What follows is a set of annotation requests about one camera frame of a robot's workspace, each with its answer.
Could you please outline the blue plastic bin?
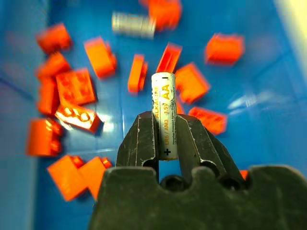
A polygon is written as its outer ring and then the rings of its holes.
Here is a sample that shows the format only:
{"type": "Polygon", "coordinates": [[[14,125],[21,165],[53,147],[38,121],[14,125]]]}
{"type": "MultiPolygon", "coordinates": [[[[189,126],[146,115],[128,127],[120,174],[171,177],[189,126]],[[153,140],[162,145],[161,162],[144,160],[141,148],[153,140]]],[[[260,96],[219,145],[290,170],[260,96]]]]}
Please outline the blue plastic bin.
{"type": "Polygon", "coordinates": [[[138,0],[0,0],[0,230],[87,230],[94,200],[89,193],[66,202],[46,168],[53,158],[26,155],[28,127],[40,117],[35,70],[45,55],[35,35],[64,23],[73,39],[65,57],[90,68],[84,42],[101,37],[118,60],[106,80],[93,77],[98,101],[89,108],[103,122],[97,135],[65,125],[64,153],[88,161],[115,161],[136,116],[151,109],[151,75],[168,43],[182,47],[177,67],[194,62],[211,85],[198,107],[228,115],[219,135],[238,168],[283,164],[307,176],[307,34],[294,28],[295,14],[279,0],[181,0],[173,31],[154,39],[121,36],[113,12],[145,15],[138,0]],[[214,34],[245,37],[234,65],[205,62],[214,34]],[[134,55],[144,55],[144,88],[128,91],[134,55]]]}

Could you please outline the white AA alkaline battery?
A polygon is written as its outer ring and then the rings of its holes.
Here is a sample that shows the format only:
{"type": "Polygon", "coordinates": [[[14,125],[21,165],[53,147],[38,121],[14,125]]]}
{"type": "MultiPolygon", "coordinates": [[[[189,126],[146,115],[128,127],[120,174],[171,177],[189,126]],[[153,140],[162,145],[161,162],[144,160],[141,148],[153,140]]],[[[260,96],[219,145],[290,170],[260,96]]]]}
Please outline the white AA alkaline battery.
{"type": "Polygon", "coordinates": [[[152,112],[157,123],[160,160],[177,159],[177,102],[173,73],[152,75],[152,112]]]}

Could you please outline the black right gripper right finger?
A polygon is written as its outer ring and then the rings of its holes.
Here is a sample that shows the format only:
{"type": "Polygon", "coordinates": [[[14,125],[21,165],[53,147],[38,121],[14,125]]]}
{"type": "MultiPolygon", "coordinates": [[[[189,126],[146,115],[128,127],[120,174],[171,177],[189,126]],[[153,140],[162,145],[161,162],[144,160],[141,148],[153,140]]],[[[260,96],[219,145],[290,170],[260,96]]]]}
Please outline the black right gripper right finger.
{"type": "Polygon", "coordinates": [[[177,115],[177,150],[180,169],[186,182],[192,170],[208,168],[224,186],[242,186],[244,179],[226,147],[197,118],[177,115]]]}

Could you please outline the silver AA battery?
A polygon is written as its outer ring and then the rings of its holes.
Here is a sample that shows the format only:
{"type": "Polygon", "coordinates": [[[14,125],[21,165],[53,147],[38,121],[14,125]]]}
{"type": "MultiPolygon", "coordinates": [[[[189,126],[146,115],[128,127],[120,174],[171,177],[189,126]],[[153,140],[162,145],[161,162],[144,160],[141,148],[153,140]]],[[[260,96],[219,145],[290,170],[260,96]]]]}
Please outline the silver AA battery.
{"type": "Polygon", "coordinates": [[[154,38],[156,21],[144,15],[113,12],[111,17],[112,31],[119,35],[140,38],[154,38]]]}

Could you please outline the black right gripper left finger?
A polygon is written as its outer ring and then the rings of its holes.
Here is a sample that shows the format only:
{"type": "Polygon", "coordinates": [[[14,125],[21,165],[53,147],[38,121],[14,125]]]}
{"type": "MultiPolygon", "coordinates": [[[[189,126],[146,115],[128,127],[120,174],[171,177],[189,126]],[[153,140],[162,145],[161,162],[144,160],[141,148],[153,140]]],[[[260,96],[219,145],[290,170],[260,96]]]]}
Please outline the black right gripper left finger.
{"type": "Polygon", "coordinates": [[[117,179],[121,182],[131,182],[131,173],[134,169],[151,169],[158,179],[158,156],[154,115],[151,111],[143,112],[137,115],[118,149],[116,167],[123,170],[117,179]]]}

